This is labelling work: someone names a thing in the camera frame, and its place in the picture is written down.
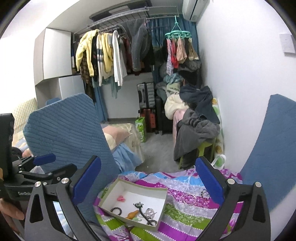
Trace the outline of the person's left hand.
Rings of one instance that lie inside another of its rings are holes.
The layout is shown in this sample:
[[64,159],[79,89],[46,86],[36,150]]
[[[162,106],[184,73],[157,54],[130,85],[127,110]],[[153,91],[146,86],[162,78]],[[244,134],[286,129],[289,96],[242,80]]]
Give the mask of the person's left hand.
[[24,220],[25,219],[24,213],[20,211],[16,206],[11,204],[10,202],[5,201],[2,198],[0,200],[0,209],[1,209],[2,215],[4,216],[4,219],[6,220],[8,225],[12,228],[12,230],[16,233],[20,233],[13,221],[13,218],[17,220]]

